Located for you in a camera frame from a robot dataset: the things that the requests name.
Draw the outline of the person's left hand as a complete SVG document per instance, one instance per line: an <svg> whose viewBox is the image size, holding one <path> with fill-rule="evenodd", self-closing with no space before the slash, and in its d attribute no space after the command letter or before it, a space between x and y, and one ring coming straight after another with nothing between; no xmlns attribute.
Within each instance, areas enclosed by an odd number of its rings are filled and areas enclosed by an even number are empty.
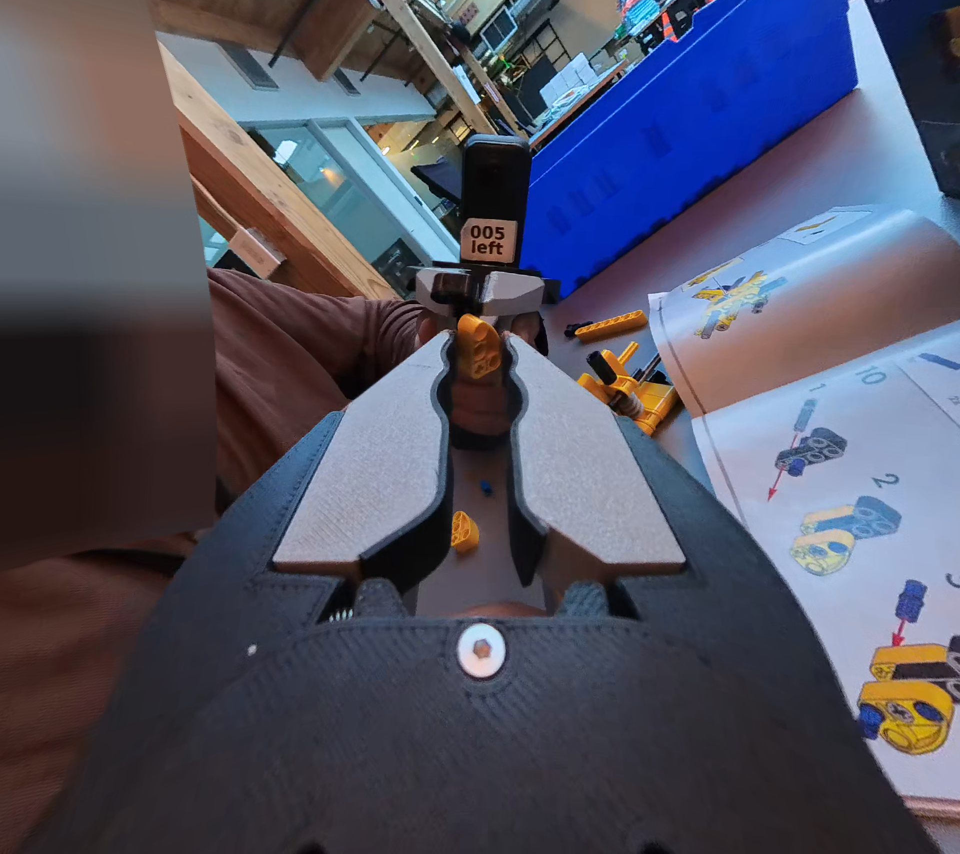
<svg viewBox="0 0 960 854"><path fill-rule="evenodd" d="M414 350L418 350L438 334L439 319L425 308L420 310L416 322ZM511 322L510 334L519 338L528 345L539 350L538 338L544 341L546 336L545 321L539 312L528 312L517 315ZM451 351L451 374L446 382L449 403L447 415L451 428L451 439L454 432L466 435L466 444L469 446L475 438L499 438L508 434L512 425L511 400L509 384L510 356L505 346L509 340L506 332L501 332L500 365L496 370L480 378L472 378L462 369L458 358L458 350L454 346Z"/></svg>

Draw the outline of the blue plastic bin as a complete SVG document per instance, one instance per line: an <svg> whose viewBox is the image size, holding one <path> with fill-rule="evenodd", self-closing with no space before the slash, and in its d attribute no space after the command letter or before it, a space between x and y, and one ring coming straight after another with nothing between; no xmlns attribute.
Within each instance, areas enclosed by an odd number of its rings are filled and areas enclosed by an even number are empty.
<svg viewBox="0 0 960 854"><path fill-rule="evenodd" d="M533 160L520 267L565 297L858 85L848 0L715 0Z"/></svg>

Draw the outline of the open instruction booklet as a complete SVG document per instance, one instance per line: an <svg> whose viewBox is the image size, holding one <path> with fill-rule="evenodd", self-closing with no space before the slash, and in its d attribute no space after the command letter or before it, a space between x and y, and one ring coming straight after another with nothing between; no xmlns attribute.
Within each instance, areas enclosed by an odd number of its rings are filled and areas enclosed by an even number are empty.
<svg viewBox="0 0 960 854"><path fill-rule="evenodd" d="M917 812L958 817L958 243L841 208L650 296L714 494Z"/></svg>

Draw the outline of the yellow straight toy beam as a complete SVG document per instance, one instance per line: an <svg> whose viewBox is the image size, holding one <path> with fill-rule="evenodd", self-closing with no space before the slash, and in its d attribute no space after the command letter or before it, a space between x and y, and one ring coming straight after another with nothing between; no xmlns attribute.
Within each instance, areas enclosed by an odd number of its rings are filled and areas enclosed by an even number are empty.
<svg viewBox="0 0 960 854"><path fill-rule="evenodd" d="M643 310L634 310L601 322L582 325L576 328L573 336L583 344L596 343L638 332L647 324L646 313Z"/></svg>

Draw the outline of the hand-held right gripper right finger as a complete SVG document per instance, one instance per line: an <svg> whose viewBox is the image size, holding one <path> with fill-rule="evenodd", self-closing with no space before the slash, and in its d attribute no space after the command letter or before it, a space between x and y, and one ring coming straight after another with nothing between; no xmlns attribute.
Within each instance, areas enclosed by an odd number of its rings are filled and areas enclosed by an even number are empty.
<svg viewBox="0 0 960 854"><path fill-rule="evenodd" d="M647 441L515 334L507 334L508 530L520 583L673 574L686 566L677 536L630 440Z"/></svg>

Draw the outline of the person's brown clothing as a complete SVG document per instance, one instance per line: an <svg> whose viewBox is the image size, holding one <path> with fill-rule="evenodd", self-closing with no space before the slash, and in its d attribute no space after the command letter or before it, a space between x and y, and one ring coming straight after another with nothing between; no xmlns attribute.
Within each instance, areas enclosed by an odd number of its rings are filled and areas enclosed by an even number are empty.
<svg viewBox="0 0 960 854"><path fill-rule="evenodd" d="M1 574L1 851L41 819L204 530Z"/></svg>

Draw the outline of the person's left forearm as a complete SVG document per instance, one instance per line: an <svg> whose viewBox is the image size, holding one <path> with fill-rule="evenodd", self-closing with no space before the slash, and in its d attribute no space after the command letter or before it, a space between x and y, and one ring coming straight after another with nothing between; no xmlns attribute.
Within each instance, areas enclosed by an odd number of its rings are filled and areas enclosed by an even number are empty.
<svg viewBox="0 0 960 854"><path fill-rule="evenodd" d="M207 270L215 348L214 508L410 356L422 310Z"/></svg>

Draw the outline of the yellow toy brick assembly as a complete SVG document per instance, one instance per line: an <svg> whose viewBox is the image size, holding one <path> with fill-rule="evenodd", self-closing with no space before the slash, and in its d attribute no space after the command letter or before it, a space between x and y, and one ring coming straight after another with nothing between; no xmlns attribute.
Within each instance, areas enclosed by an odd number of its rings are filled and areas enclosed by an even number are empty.
<svg viewBox="0 0 960 854"><path fill-rule="evenodd" d="M632 421L647 436L653 436L678 404L679 394L654 354L646 365L630 370L640 345L630 342L618 355L609 349L588 354L589 371L579 385L618 416Z"/></svg>

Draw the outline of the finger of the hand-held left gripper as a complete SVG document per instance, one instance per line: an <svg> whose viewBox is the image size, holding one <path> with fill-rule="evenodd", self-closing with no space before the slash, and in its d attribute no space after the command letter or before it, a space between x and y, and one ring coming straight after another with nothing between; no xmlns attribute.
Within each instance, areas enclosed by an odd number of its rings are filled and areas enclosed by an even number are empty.
<svg viewBox="0 0 960 854"><path fill-rule="evenodd" d="M432 320L438 330L454 330L458 323L458 270L431 267L416 271L414 299L421 305L423 317Z"/></svg>
<svg viewBox="0 0 960 854"><path fill-rule="evenodd" d="M493 271L480 292L480 319L491 325L511 325L513 319L536 314L545 301L546 283L530 274Z"/></svg>

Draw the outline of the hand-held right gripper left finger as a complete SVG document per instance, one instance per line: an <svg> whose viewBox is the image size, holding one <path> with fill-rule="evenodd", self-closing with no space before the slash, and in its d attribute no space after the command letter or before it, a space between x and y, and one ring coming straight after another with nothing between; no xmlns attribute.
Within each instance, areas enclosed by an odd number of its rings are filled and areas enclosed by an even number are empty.
<svg viewBox="0 0 960 854"><path fill-rule="evenodd" d="M450 550L453 477L444 331L342 414L272 563L414 590Z"/></svg>

